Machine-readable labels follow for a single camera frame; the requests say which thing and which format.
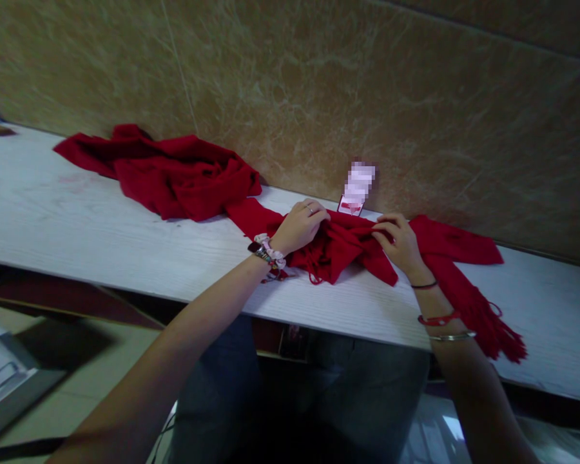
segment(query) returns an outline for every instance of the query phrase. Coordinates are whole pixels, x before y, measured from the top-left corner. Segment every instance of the hand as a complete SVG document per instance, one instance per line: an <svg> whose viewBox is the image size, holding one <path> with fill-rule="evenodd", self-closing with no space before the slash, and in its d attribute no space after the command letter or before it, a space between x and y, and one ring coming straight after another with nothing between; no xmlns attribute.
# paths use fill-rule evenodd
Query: hand
<svg viewBox="0 0 580 464"><path fill-rule="evenodd" d="M303 248L314 239L325 219L331 219L326 208L316 200L306 198L292 207L273 235L271 248L281 251L284 256Z"/></svg>
<svg viewBox="0 0 580 464"><path fill-rule="evenodd" d="M394 242L380 232L372 232L372 236L380 243L393 264L398 266L409 278L412 285L431 284L434 277L423 263L417 237L408 225L406 218L400 213L389 213L378 218L374 229L386 231Z"/></svg>

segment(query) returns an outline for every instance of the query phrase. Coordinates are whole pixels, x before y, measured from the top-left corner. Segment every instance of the red scarf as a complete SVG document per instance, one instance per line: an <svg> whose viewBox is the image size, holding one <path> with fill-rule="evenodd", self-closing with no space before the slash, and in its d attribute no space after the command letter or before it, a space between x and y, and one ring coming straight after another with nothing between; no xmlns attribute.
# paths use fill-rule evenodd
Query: red scarf
<svg viewBox="0 0 580 464"><path fill-rule="evenodd" d="M80 168L118 180L127 197L162 219L201 221L226 212L250 239L264 231L273 236L284 219L255 198L246 198L262 192L257 171L233 151L194 135L154 142L136 125L125 124L115 127L111 140L80 133L54 150ZM329 213L331 221L321 224L308 246L287 257L288 265L308 271L314 284L334 284L357 260L383 282L395 285L398 276L371 236L374 223ZM425 263L467 327L477 332L483 352L496 359L503 351L509 360L519 363L527 355L520 335L453 264L502 264L494 242L426 216L410 224Z"/></svg>

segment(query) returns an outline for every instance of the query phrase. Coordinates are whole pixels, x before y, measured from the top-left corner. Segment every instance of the denim pants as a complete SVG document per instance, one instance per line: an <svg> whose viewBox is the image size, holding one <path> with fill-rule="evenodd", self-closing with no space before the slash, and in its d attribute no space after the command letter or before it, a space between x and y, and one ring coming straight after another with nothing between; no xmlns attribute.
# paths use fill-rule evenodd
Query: denim pants
<svg viewBox="0 0 580 464"><path fill-rule="evenodd" d="M303 365L256 356L239 316L179 396L167 461L394 463L425 386L425 351L318 333Z"/></svg>

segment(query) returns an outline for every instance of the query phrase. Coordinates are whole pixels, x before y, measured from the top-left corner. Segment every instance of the smartphone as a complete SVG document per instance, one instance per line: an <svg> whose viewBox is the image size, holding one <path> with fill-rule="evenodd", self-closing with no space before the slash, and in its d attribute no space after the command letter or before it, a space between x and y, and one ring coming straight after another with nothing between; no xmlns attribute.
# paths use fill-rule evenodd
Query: smartphone
<svg viewBox="0 0 580 464"><path fill-rule="evenodd" d="M362 161L353 161L337 211L360 216L375 178L376 166L366 166Z"/></svg>

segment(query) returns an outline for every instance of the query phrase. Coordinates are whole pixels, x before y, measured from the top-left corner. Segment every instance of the wall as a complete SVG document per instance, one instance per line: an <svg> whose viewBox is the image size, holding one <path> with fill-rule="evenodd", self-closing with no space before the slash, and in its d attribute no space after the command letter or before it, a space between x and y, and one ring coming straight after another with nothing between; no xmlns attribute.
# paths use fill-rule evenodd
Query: wall
<svg viewBox="0 0 580 464"><path fill-rule="evenodd" d="M580 0L404 3L0 3L0 113L197 133L329 199L361 156L373 209L580 259Z"/></svg>

